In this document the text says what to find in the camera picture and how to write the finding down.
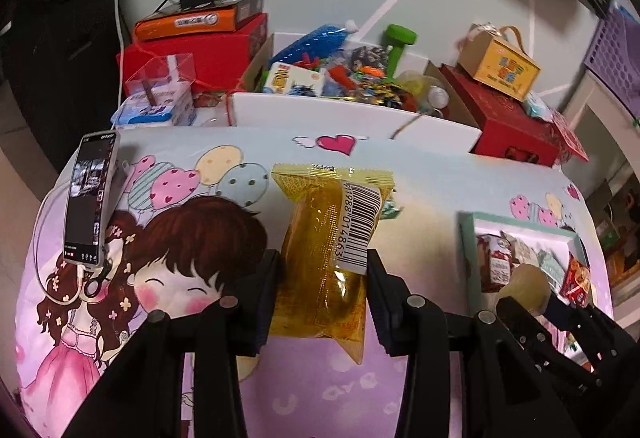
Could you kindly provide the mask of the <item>clear plastic bottle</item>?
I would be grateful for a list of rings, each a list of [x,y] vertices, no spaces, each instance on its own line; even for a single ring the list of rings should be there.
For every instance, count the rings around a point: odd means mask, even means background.
[[[449,94],[441,80],[407,70],[401,73],[396,81],[412,96],[416,111],[431,117],[445,117],[449,106]]]

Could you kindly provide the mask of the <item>large red gift box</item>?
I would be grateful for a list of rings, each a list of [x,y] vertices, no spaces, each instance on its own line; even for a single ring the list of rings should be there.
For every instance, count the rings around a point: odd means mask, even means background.
[[[472,80],[459,67],[441,65],[439,72],[480,129],[473,153],[547,167],[554,164],[560,147],[548,123],[532,119],[517,100]]]

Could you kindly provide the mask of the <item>white toy storage box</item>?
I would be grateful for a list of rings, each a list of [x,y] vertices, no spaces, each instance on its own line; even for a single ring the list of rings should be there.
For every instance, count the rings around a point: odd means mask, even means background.
[[[242,90],[228,99],[234,126],[277,128],[300,136],[352,135],[370,139],[394,139],[427,152],[469,153],[482,131],[469,121],[380,106],[345,102],[334,98],[280,96],[256,92],[253,85],[271,55],[299,38],[298,33],[276,32],[258,50],[242,76]]]

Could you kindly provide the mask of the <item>white card box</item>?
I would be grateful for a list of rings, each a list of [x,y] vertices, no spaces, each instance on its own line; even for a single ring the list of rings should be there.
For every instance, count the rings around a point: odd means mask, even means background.
[[[262,87],[262,91],[273,95],[320,97],[326,76],[323,71],[275,62]]]

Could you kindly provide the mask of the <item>pink patterned box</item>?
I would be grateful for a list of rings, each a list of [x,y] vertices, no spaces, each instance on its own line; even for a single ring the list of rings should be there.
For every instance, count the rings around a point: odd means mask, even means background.
[[[556,163],[565,164],[573,158],[588,162],[588,153],[584,146],[568,124],[562,113],[558,110],[551,110],[551,135],[554,143],[559,148],[559,155]]]

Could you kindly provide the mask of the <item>white shelf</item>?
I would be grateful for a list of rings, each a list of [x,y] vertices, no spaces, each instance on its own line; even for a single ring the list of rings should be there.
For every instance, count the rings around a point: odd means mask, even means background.
[[[582,75],[564,117],[588,159],[562,166],[584,197],[594,222],[621,221],[639,202],[639,125],[592,71]]]

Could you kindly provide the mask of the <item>red orange snack packet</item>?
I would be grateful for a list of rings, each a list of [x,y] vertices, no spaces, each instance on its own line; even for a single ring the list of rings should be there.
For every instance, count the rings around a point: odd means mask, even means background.
[[[589,302],[590,288],[589,267],[570,254],[560,295],[570,303],[580,308],[586,308]]]

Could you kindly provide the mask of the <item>silver grey snack packet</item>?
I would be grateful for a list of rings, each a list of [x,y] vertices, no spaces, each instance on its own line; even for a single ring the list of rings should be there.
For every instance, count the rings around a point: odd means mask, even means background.
[[[515,238],[506,232],[501,232],[501,236],[509,244],[512,263],[515,267],[521,265],[539,266],[538,255],[533,247],[530,247],[522,239]]]

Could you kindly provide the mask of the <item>white tray with teal rim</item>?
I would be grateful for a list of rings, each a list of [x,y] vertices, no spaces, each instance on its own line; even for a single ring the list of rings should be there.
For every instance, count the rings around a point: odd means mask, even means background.
[[[482,309],[494,308],[497,296],[496,292],[485,292],[482,287],[479,237],[507,235],[523,242],[536,253],[546,251],[552,254],[563,269],[562,276],[552,277],[556,294],[560,294],[560,286],[570,265],[570,255],[577,258],[582,265],[591,267],[586,248],[576,232],[482,212],[459,212],[458,222],[465,260],[470,315]]]

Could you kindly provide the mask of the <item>blue tissue pack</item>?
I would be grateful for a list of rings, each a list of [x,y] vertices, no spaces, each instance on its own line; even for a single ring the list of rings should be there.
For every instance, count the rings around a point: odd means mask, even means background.
[[[541,120],[546,123],[551,123],[553,121],[551,109],[546,105],[542,98],[533,91],[527,93],[522,106],[525,113],[532,119]]]

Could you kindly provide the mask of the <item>blue wet wipes pack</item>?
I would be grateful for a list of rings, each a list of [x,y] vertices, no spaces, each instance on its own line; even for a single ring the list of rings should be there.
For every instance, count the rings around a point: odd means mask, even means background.
[[[191,92],[154,90],[155,104],[144,93],[128,97],[111,117],[116,128],[189,126],[196,117]]]

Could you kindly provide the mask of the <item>yellow transparent snack packet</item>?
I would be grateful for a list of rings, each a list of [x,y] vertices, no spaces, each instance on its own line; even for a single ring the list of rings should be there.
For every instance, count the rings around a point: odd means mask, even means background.
[[[281,249],[284,279],[270,332],[330,338],[360,364],[368,248],[395,188],[394,175],[378,169],[277,164],[271,176],[294,210]]]

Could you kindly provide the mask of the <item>green dumbbell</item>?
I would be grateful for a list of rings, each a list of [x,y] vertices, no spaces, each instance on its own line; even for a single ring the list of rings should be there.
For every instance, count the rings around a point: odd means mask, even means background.
[[[386,78],[392,80],[399,60],[407,46],[416,44],[418,35],[413,30],[400,24],[389,24],[384,32],[384,40],[388,47]]]

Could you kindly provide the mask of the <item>red box on left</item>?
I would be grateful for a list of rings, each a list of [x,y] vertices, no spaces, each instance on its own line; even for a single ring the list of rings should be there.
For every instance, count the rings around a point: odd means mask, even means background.
[[[134,42],[124,51],[124,80],[129,80],[155,57],[191,55],[195,71],[192,91],[231,90],[266,42],[267,35],[268,15],[261,13],[235,32]]]

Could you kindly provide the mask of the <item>smartphone in white case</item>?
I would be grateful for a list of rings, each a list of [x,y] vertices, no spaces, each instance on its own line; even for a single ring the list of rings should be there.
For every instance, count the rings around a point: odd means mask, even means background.
[[[70,175],[63,257],[90,271],[101,265],[104,254],[106,208],[118,145],[116,131],[85,135]]]

